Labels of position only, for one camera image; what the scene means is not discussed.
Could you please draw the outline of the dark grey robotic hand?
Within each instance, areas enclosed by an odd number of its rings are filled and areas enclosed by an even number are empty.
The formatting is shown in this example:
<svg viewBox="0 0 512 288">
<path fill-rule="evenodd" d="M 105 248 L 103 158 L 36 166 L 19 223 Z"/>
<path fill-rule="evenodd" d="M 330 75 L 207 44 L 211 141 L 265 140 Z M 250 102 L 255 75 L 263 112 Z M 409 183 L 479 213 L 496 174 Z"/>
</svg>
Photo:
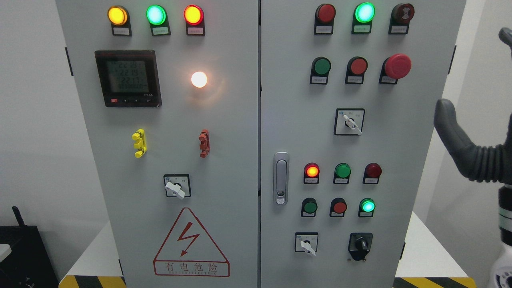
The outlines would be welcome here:
<svg viewBox="0 0 512 288">
<path fill-rule="evenodd" d="M 436 102 L 434 128 L 462 176 L 472 182 L 512 184 L 512 122 L 504 144 L 477 146 L 459 126 L 455 106 L 441 98 Z"/>
</svg>

